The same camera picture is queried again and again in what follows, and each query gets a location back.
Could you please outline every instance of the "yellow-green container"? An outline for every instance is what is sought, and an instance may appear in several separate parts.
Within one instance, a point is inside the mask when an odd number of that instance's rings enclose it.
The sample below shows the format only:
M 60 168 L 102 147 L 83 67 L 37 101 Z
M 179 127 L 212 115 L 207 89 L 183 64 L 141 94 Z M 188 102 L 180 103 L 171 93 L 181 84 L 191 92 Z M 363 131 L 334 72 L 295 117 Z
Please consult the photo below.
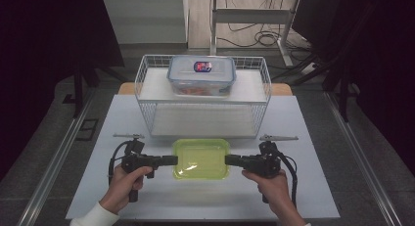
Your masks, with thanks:
M 173 154 L 178 156 L 176 179 L 219 180 L 229 174 L 229 143 L 223 139 L 180 139 L 173 143 Z

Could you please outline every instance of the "wire basket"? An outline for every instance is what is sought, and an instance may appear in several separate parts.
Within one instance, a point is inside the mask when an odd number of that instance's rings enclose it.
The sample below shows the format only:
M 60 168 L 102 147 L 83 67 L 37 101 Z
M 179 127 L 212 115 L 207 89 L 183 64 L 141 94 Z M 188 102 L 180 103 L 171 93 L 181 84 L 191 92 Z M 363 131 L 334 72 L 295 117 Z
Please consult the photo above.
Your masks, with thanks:
M 254 138 L 271 97 L 264 58 L 231 57 L 237 78 L 228 97 L 175 95 L 166 78 L 172 55 L 145 55 L 135 96 L 152 136 Z

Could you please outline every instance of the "transparent lid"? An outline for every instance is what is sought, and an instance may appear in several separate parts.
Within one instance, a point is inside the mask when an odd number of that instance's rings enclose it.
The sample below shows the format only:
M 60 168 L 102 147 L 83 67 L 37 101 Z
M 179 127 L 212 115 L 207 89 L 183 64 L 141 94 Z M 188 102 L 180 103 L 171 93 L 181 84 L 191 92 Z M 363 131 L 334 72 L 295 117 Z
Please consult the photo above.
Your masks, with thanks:
M 222 139 L 180 139 L 173 143 L 178 163 L 173 167 L 176 179 L 224 179 L 229 167 L 225 156 L 229 143 Z
M 232 58 L 206 56 L 174 56 L 167 73 L 169 80 L 218 81 L 235 80 Z

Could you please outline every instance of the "left hand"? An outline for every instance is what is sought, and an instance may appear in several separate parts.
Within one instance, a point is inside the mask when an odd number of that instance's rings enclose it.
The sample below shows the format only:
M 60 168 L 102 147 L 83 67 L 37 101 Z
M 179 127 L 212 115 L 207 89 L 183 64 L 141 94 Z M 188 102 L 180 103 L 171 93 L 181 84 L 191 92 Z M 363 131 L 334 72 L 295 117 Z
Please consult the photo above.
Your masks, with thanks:
M 126 205 L 128 205 L 128 194 L 131 190 L 140 190 L 143 188 L 144 175 L 152 172 L 150 166 L 143 166 L 131 173 L 126 173 L 121 165 L 114 169 L 114 176 L 107 193 L 100 200 L 100 205 L 107 211 L 118 214 Z

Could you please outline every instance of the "red and blue label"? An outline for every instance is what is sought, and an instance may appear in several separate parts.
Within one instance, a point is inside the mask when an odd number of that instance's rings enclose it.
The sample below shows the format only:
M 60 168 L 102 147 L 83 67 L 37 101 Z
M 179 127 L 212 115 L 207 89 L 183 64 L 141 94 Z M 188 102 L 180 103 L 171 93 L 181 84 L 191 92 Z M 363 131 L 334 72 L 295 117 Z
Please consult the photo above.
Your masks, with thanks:
M 195 72 L 210 72 L 211 71 L 211 63 L 210 62 L 196 62 L 193 65 L 193 70 Z

